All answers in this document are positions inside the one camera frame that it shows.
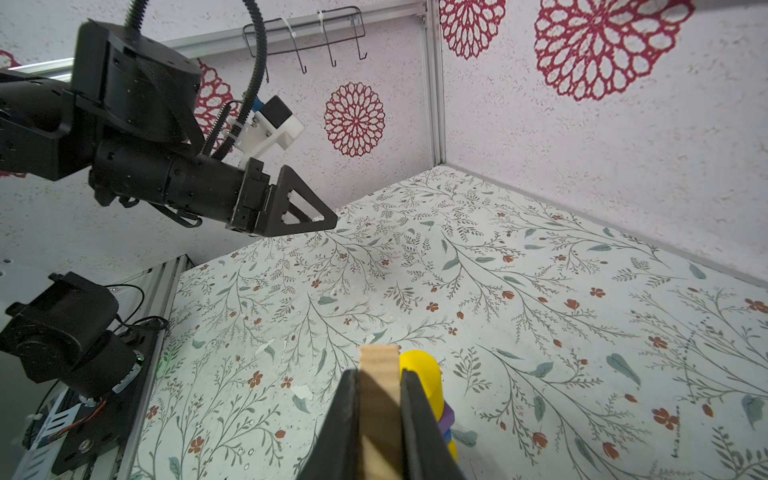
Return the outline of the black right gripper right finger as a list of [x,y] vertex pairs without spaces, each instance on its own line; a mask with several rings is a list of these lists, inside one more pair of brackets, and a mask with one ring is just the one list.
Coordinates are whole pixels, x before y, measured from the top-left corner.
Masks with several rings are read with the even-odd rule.
[[401,419],[405,479],[464,478],[440,434],[418,375],[409,370],[401,376]]

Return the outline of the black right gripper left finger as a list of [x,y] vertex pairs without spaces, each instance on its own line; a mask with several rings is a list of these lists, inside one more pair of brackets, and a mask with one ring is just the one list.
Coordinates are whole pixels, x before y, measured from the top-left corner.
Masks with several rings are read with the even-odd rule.
[[340,378],[316,442],[297,479],[356,479],[359,454],[359,371],[351,369]]

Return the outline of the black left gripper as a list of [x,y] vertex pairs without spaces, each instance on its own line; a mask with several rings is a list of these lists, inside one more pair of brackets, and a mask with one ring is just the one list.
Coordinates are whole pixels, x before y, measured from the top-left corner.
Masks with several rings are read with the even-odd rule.
[[212,159],[194,115],[200,69],[137,30],[88,21],[69,82],[1,73],[1,168],[61,180],[81,170],[103,206],[146,202],[187,227],[204,219],[278,237],[333,230],[337,214],[298,173]]

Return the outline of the yellow wooden cube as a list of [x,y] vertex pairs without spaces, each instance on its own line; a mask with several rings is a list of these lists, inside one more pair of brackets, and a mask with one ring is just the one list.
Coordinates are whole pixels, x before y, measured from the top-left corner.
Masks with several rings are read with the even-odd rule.
[[451,441],[450,441],[450,442],[447,444],[447,446],[448,446],[448,450],[449,450],[449,453],[450,453],[450,455],[451,455],[451,458],[452,458],[452,459],[453,459],[455,462],[458,462],[458,451],[457,451],[456,442],[455,442],[454,440],[451,440]]

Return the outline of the purple wooden block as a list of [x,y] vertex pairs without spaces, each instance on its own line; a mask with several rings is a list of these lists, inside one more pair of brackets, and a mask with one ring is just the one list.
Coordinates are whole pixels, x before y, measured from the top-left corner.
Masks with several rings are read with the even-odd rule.
[[443,413],[441,417],[438,420],[438,428],[440,430],[440,433],[443,436],[446,436],[449,432],[451,427],[455,423],[455,412],[452,409],[452,407],[445,402],[443,404]]

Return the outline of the natural wood triangle block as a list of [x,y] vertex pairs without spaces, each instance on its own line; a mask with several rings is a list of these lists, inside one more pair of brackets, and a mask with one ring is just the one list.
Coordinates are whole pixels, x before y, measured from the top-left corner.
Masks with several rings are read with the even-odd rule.
[[397,345],[360,349],[360,479],[403,478],[399,355]]

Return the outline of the yellow wooden cylinder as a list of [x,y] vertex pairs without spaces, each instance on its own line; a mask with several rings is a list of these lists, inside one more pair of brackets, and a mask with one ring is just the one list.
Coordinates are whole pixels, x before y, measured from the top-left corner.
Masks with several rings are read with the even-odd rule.
[[410,350],[399,358],[400,370],[417,374],[436,420],[441,420],[445,411],[442,373],[437,360],[422,350]]

